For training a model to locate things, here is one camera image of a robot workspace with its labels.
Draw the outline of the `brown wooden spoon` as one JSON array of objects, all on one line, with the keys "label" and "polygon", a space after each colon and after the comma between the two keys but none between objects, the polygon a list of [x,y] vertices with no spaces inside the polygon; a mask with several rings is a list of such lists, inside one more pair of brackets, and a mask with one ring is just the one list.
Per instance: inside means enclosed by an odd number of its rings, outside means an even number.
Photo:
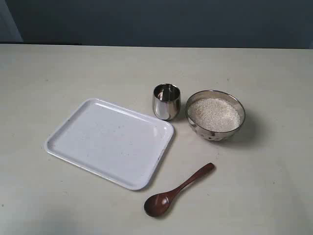
[{"label": "brown wooden spoon", "polygon": [[190,178],[188,178],[181,185],[173,190],[158,193],[149,197],[144,203],[144,210],[146,214],[150,217],[159,217],[164,215],[170,208],[171,203],[174,201],[176,196],[191,183],[202,178],[203,176],[211,173],[215,170],[215,165],[213,163],[208,163],[196,171]]}]

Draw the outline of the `small stainless steel cup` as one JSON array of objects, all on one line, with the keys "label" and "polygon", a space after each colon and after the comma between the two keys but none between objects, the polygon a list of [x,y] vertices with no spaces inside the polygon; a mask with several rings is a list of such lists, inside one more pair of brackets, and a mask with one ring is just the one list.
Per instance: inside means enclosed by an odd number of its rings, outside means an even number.
[{"label": "small stainless steel cup", "polygon": [[180,112],[180,89],[169,83],[157,85],[153,90],[152,108],[161,120],[173,120]]}]

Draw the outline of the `steel bowl of rice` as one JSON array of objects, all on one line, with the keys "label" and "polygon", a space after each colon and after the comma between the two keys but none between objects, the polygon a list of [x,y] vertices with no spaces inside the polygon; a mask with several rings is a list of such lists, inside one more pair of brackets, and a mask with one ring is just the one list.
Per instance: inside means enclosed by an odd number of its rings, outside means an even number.
[{"label": "steel bowl of rice", "polygon": [[[240,116],[240,126],[232,131],[229,132],[214,132],[210,130],[206,130],[200,126],[198,126],[189,116],[188,114],[188,108],[190,107],[191,104],[194,102],[200,100],[200,99],[205,99],[205,98],[217,98],[217,99],[222,99],[225,100],[227,103],[229,103],[239,114]],[[230,137],[232,137],[235,133],[237,133],[240,128],[243,126],[243,123],[245,122],[246,119],[246,111],[242,105],[242,103],[235,98],[234,96],[222,92],[222,91],[217,91],[217,90],[204,90],[204,91],[199,91],[191,95],[187,102],[186,102],[186,107],[185,107],[185,115],[186,118],[189,122],[189,125],[191,126],[192,130],[199,135],[200,137],[208,140],[208,141],[222,141],[226,140]]]}]

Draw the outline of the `white rectangular plastic tray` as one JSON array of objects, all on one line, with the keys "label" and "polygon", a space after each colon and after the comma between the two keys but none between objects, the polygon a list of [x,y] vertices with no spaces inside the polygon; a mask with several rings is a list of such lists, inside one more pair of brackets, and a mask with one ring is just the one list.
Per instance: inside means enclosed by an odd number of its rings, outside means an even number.
[{"label": "white rectangular plastic tray", "polygon": [[48,137],[45,150],[126,189],[141,190],[173,134],[166,121],[91,98]]}]

